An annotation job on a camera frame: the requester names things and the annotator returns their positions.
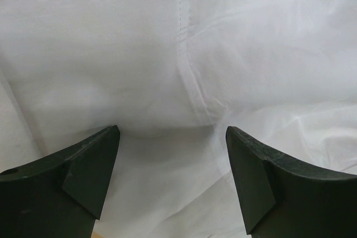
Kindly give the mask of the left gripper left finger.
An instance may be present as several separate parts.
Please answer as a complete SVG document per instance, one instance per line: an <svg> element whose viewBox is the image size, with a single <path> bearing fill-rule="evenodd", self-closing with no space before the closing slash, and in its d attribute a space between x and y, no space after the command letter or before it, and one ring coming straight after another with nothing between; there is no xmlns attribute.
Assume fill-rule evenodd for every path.
<svg viewBox="0 0 357 238"><path fill-rule="evenodd" d="M100 219L120 132L107 127L1 173L1 237L91 237Z"/></svg>

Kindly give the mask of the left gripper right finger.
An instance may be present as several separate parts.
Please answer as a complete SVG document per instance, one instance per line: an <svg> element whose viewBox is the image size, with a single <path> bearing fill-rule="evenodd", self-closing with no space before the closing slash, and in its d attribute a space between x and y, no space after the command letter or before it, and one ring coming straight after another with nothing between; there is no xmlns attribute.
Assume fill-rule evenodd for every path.
<svg viewBox="0 0 357 238"><path fill-rule="evenodd" d="M229 162L251 237L355 237L356 176L306 163L226 130Z"/></svg>

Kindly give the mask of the white long sleeve shirt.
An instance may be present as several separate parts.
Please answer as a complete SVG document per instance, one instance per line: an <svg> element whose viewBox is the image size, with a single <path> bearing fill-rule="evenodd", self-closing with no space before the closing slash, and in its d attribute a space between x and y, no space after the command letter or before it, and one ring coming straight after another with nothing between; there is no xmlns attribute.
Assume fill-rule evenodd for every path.
<svg viewBox="0 0 357 238"><path fill-rule="evenodd" d="M1 170L117 125L102 237L245 237L228 126L356 173L356 0L1 0Z"/></svg>

